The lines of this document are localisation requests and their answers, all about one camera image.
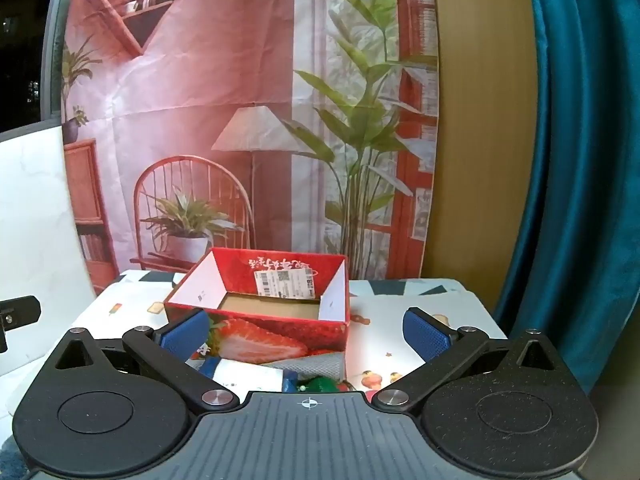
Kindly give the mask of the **grey knit cloth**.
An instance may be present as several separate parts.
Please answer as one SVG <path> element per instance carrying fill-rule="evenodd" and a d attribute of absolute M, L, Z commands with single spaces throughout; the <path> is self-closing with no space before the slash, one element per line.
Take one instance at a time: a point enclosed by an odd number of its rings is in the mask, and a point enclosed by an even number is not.
<path fill-rule="evenodd" d="M 313 356 L 266 363 L 266 366 L 295 372 L 303 380 L 322 376 L 334 382 L 341 382 L 346 378 L 346 361 L 343 352 L 318 353 Z"/>

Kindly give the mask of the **printed room backdrop poster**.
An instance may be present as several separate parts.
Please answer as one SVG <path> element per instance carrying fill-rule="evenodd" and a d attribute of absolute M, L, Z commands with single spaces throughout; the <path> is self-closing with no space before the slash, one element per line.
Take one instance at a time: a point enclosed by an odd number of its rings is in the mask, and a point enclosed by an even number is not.
<path fill-rule="evenodd" d="M 420 274 L 435 0 L 70 0 L 66 170 L 93 281 L 211 247 Z"/>

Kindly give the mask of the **patterned white tablecloth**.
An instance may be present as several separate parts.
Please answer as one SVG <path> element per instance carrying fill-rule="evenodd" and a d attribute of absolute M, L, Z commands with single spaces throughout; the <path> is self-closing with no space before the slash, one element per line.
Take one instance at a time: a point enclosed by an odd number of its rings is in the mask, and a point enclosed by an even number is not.
<path fill-rule="evenodd" d="M 162 326 L 163 301 L 180 273 L 122 272 L 73 325 L 98 338 L 117 338 L 134 323 Z M 475 294 L 448 278 L 405 281 L 357 280 L 349 284 L 347 385 L 367 394 L 388 386 L 451 346 L 442 331 L 471 326 L 491 339 L 504 333 Z"/>

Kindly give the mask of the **white board panel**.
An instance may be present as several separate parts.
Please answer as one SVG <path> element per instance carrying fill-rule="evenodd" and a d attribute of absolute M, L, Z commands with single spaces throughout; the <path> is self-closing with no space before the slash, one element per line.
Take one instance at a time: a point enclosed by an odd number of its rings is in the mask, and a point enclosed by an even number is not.
<path fill-rule="evenodd" d="M 19 128 L 1 141 L 1 298 L 34 296 L 37 323 L 6 334 L 3 374 L 35 361 L 93 302 L 68 192 L 62 128 Z"/>

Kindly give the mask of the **green tasselled sachet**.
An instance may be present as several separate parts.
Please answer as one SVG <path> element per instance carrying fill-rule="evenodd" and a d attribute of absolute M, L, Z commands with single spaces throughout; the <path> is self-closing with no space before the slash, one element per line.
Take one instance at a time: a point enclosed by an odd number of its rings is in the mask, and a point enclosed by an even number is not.
<path fill-rule="evenodd" d="M 342 391 L 341 385 L 329 377 L 315 377 L 304 380 L 297 384 L 296 389 L 301 393 L 336 393 Z"/>

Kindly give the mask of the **teal curtain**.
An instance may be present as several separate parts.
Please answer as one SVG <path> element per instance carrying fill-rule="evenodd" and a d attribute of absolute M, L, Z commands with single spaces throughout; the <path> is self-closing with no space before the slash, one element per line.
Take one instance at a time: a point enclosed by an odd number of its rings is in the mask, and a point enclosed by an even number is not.
<path fill-rule="evenodd" d="M 534 157 L 496 319 L 590 390 L 639 300 L 639 0 L 532 6 Z"/>

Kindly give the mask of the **blue packaged cloth with label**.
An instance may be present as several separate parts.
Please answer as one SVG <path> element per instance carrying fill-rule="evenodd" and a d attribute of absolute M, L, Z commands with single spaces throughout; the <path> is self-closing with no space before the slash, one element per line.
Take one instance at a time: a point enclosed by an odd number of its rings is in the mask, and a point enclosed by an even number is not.
<path fill-rule="evenodd" d="M 238 396 L 251 391 L 294 392 L 298 377 L 295 372 L 279 370 L 227 359 L 208 356 L 198 361 L 195 368 L 204 376 L 218 382 Z"/>

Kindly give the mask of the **red strawberry cardboard box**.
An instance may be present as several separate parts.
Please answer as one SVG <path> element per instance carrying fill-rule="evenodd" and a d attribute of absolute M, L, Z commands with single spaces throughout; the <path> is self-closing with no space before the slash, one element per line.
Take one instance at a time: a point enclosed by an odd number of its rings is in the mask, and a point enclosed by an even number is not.
<path fill-rule="evenodd" d="M 343 352 L 349 331 L 342 255 L 215 247 L 164 301 L 168 318 L 202 309 L 208 356 L 266 363 Z"/>

